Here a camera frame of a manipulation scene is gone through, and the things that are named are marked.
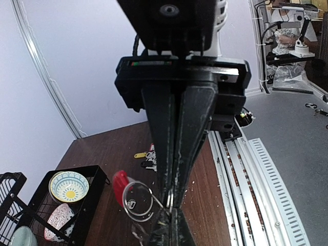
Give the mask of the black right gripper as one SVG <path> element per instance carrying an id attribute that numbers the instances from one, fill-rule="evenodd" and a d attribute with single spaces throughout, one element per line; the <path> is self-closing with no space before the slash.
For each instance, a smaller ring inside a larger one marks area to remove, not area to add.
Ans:
<path id="1" fill-rule="evenodd" d="M 245 60 L 229 58 L 123 57 L 116 75 L 115 86 L 127 107 L 146 110 L 156 152 L 159 200 L 178 208 L 210 116 L 212 131 L 228 135 L 235 131 L 235 117 L 246 101 L 250 66 Z M 186 89 L 179 105 L 176 142 L 175 97 L 169 86 L 161 84 Z"/>

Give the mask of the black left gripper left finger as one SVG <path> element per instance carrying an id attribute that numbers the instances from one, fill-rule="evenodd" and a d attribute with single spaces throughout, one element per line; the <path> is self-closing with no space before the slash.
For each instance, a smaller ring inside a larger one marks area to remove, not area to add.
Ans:
<path id="1" fill-rule="evenodd" d="M 170 217 L 166 210 L 157 213 L 147 245 L 170 245 Z"/>

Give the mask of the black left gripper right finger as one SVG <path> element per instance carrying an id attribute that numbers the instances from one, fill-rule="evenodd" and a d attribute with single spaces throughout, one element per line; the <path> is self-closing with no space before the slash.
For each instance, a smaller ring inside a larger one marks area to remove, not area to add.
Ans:
<path id="1" fill-rule="evenodd" d="M 189 229 L 183 211 L 173 208 L 171 214 L 171 245 L 195 246 L 195 241 Z"/>

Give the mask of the large keyring with red grip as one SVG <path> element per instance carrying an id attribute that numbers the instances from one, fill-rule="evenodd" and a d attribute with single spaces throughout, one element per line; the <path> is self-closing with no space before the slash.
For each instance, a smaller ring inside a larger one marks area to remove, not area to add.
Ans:
<path id="1" fill-rule="evenodd" d="M 135 222 L 146 222 L 155 216 L 156 211 L 170 215 L 154 192 L 145 183 L 134 180 L 123 170 L 116 172 L 112 178 L 115 198 L 128 217 Z"/>

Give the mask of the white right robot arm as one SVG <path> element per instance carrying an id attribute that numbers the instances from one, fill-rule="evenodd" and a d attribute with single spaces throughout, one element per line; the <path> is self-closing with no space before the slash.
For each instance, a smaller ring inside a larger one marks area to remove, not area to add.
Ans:
<path id="1" fill-rule="evenodd" d="M 251 79 L 249 64 L 218 56 L 226 1 L 119 5 L 150 54 L 123 57 L 115 86 L 128 108 L 146 111 L 159 198 L 178 208 L 208 132 L 234 128 Z"/>

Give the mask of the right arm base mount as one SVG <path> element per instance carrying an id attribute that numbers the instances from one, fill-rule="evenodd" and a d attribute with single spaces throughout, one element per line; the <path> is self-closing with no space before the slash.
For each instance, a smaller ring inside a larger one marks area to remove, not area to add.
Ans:
<path id="1" fill-rule="evenodd" d="M 253 115 L 253 113 L 247 108 L 243 107 L 240 114 L 235 116 L 236 124 L 232 128 L 232 130 L 228 133 L 228 136 L 226 137 L 225 140 L 230 141 L 242 137 L 243 134 L 241 132 L 241 128 L 245 128 L 250 124 L 252 124 L 254 119 L 255 116 Z"/>

